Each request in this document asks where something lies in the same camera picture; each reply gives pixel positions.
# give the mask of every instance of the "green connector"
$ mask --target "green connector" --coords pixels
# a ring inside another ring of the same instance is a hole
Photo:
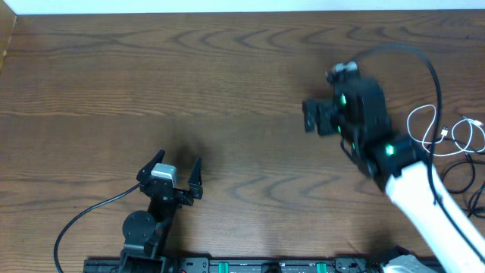
[[[317,273],[327,273],[327,264],[318,263],[317,264]]]
[[[219,262],[219,273],[229,273],[229,263]]]

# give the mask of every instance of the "white wall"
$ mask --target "white wall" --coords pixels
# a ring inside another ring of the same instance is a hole
[[[4,0],[17,14],[483,9],[485,0]]]

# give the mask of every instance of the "white cable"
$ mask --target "white cable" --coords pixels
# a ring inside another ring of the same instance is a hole
[[[479,125],[479,124],[482,124],[481,122],[479,121],[476,121],[476,120],[472,120],[470,118],[465,118],[463,117],[462,120],[460,120],[459,122],[457,122],[453,128],[452,128],[452,138],[455,140],[455,127],[460,124],[461,122],[463,121],[468,121],[468,123],[470,124],[470,138],[471,138],[471,135],[472,135],[472,130],[473,130],[473,127],[471,125],[474,125],[476,128],[480,129],[480,131],[482,132],[482,135],[483,135],[483,148],[481,150],[478,150],[477,152],[482,152],[482,151],[485,151],[485,131],[483,131],[482,127]],[[471,150],[467,150],[467,147],[465,148],[462,148],[460,147],[460,145],[455,142],[455,145],[459,148],[459,149],[463,149],[465,152],[475,152],[475,151],[471,151]]]
[[[420,107],[416,108],[415,110],[411,111],[411,113],[409,113],[409,116],[408,116],[408,122],[407,122],[407,124],[408,124],[408,133],[409,133],[409,136],[410,136],[410,137],[411,137],[411,138],[412,138],[414,141],[416,141],[416,142],[419,142],[419,143],[424,143],[424,144],[431,144],[431,142],[426,142],[426,141],[424,141],[424,139],[423,139],[423,140],[417,140],[417,139],[415,139],[415,138],[412,136],[412,134],[411,134],[411,130],[409,129],[409,119],[411,118],[411,116],[412,116],[412,115],[413,115],[413,114],[414,114],[414,113],[415,113],[417,110],[420,110],[420,109],[422,109],[422,108],[426,108],[426,107],[433,107],[433,110],[434,110],[433,120],[431,121],[430,126],[428,126],[428,128],[427,128],[427,130],[426,130],[426,134],[427,134],[427,132],[428,132],[428,131],[431,129],[431,127],[433,126],[434,120],[437,118],[437,108],[436,108],[436,106],[434,106],[434,105],[423,105],[423,106],[420,106]],[[435,144],[441,143],[441,142],[443,141],[443,138],[444,138],[444,137],[445,137],[445,136],[441,135],[441,140],[440,140],[440,141],[435,142]]]
[[[420,110],[422,108],[426,108],[426,107],[432,107],[433,110],[434,110],[434,115],[433,115],[433,120],[431,121],[430,125],[428,126],[428,128],[426,129],[426,133],[424,133],[424,136],[423,136],[423,140],[418,140],[416,138],[414,138],[411,134],[411,129],[409,127],[409,120],[411,119],[411,116],[417,111],[417,110]],[[434,121],[436,120],[436,117],[437,117],[437,108],[434,106],[434,105],[423,105],[423,106],[420,106],[418,108],[416,108],[415,110],[411,111],[411,113],[409,113],[408,115],[408,120],[407,120],[407,126],[408,126],[408,134],[409,136],[416,142],[418,143],[421,143],[421,145],[423,146],[424,150],[426,150],[427,152],[430,152],[425,144],[431,144],[431,142],[427,142],[425,141],[426,140],[426,137],[428,135],[428,133],[430,132],[431,130],[431,127],[433,126],[434,124]],[[481,150],[479,150],[478,152],[482,152],[482,151],[485,151],[485,131],[482,129],[482,123],[479,122],[479,121],[476,121],[476,120],[472,120],[470,118],[466,118],[466,117],[463,117],[462,120],[460,120],[459,122],[457,122],[455,125],[453,125],[453,128],[452,128],[452,139],[453,140],[456,140],[455,138],[455,128],[462,122],[464,121],[467,121],[468,122],[468,125],[470,125],[470,136],[468,138],[468,142],[467,142],[467,145],[462,148],[457,142],[455,142],[455,145],[458,147],[459,151],[456,151],[456,152],[451,152],[451,153],[447,153],[447,154],[434,154],[435,156],[440,156],[440,157],[444,157],[444,156],[450,156],[450,155],[457,155],[461,152],[475,152],[473,150],[468,150],[467,148],[470,146],[470,143],[471,143],[471,139],[473,138],[473,126],[477,127],[478,129],[480,129],[482,135],[483,135],[483,148]],[[441,132],[441,139],[439,141],[436,142],[437,143],[441,143],[445,137],[445,135],[448,133],[448,130],[447,128],[443,128],[442,132]]]
[[[470,137],[468,138],[467,145],[464,148],[462,148],[462,147],[459,146],[458,147],[459,148],[459,151],[451,152],[451,153],[447,153],[447,154],[436,154],[435,153],[434,156],[444,157],[444,156],[450,156],[450,155],[458,155],[459,153],[466,151],[466,149],[470,146],[471,138],[473,137],[473,127],[471,126],[471,122],[469,121],[468,124],[470,124]],[[423,141],[426,139],[426,135],[429,132],[429,130],[430,130],[430,128],[428,128],[426,130],[426,133],[423,136]],[[422,143],[421,145],[423,146],[423,149],[425,149],[427,152],[430,152],[430,150],[428,150],[426,148],[426,146],[424,145],[424,143]]]

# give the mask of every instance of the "wooden table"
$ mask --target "wooden table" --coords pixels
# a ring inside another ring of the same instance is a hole
[[[399,244],[431,255],[338,136],[303,130],[301,101],[331,93],[325,70],[388,42],[432,60],[444,124],[460,119],[455,111],[485,121],[485,11],[20,17],[0,76],[0,268],[53,271],[63,226],[132,187],[159,149],[181,184],[203,158],[204,198],[177,213],[171,251],[320,257]],[[412,109],[435,103],[426,67],[410,55],[376,56],[361,69],[379,79],[398,129]],[[414,119],[417,135],[431,114]],[[463,166],[448,185],[469,176]],[[118,256],[124,219],[148,204],[137,191],[79,220],[61,242],[64,270]]]

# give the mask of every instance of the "green led light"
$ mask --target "green led light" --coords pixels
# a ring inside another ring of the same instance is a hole
[[[347,104],[346,97],[345,97],[345,95],[343,95],[343,94],[342,94],[342,96],[340,97],[340,103],[342,103],[342,105],[346,105],[346,104]]]
[[[392,146],[392,145],[386,146],[386,154],[387,155],[394,155],[394,152],[395,152],[394,151],[394,146]]]

